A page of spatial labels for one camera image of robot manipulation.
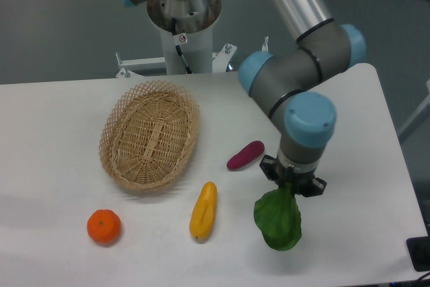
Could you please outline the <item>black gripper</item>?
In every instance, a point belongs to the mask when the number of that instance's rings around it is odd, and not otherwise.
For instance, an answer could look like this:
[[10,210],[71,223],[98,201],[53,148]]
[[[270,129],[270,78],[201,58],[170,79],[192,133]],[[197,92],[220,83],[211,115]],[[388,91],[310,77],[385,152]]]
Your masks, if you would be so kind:
[[298,173],[293,166],[286,167],[270,155],[263,156],[259,167],[269,181],[276,183],[280,188],[289,188],[291,195],[320,196],[327,186],[326,181],[315,177],[313,172]]

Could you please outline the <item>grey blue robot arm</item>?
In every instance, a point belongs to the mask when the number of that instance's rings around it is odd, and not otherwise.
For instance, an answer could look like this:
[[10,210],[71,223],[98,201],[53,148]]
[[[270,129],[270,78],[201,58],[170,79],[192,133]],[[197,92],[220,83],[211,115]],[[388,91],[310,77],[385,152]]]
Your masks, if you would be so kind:
[[[220,15],[220,0],[121,0],[125,6],[145,3],[152,23],[165,37],[167,73],[214,71],[212,41],[205,37]],[[350,24],[339,25],[322,0],[273,0],[296,49],[284,56],[266,50],[248,56],[239,67],[239,81],[280,131],[275,157],[260,164],[265,176],[294,194],[321,195],[324,180],[314,174],[333,135],[336,111],[313,88],[361,63],[366,41]]]

